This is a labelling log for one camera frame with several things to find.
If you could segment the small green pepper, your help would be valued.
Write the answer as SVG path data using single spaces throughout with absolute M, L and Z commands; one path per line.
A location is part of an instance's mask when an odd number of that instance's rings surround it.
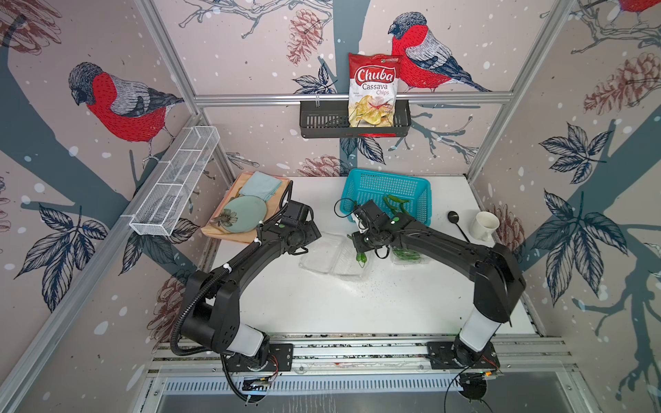
M 382 197 L 382 201 L 391 211 L 391 214 L 402 213 L 411 216 L 411 213 L 407 209 L 408 204 L 411 202 L 410 200 L 404 200 L 395 195 L 386 194 Z
M 365 253 L 361 252 L 356 254 L 356 261 L 361 268 L 364 268 L 368 263 L 368 258 Z

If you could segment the teal plastic mesh basket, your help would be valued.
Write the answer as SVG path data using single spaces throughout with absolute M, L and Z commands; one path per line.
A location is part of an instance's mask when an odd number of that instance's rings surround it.
M 351 213 L 356 207 L 373 201 L 392 217 L 394 214 L 391 214 L 382 201 L 386 194 L 410 200 L 407 209 L 411 216 L 425 225 L 430 225 L 432 192 L 428 180 L 372 170 L 354 169 L 349 172 L 342 196 L 337 203 L 339 215 L 351 220 Z

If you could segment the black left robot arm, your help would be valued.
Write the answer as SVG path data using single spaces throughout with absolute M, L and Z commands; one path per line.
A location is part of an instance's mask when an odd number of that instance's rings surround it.
M 210 272 L 196 271 L 186 283 L 180 311 L 170 334 L 176 356 L 207 351 L 244 357 L 252 368 L 270 359 L 270 338 L 241 322 L 240 298 L 250 283 L 283 255 L 308 253 L 307 246 L 321 238 L 313 210 L 289 201 L 256 228 L 256 237 L 228 262 Z

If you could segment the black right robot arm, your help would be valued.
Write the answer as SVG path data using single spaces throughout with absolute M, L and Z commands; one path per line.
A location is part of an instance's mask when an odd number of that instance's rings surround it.
M 434 230 L 410 215 L 389 217 L 373 201 L 352 212 L 358 232 L 352 241 L 358 253 L 397 247 L 414 251 L 465 275 L 473 282 L 473 311 L 454 340 L 454 359 L 473 367 L 511 314 L 526 289 L 523 272 L 512 251 L 503 244 L 485 246 L 462 241 Z

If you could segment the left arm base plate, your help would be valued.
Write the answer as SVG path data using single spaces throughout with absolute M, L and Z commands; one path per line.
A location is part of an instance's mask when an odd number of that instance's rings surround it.
M 225 359 L 229 373 L 289 372 L 294 359 L 291 343 L 263 344 L 254 356 L 235 353 Z

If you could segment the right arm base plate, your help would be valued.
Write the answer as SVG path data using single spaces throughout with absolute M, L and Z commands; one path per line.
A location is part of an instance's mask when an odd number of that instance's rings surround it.
M 426 349 L 426 358 L 433 370 L 474 368 L 480 371 L 496 371 L 500 368 L 499 358 L 491 342 L 481 351 L 470 349 L 460 340 L 427 342 Z

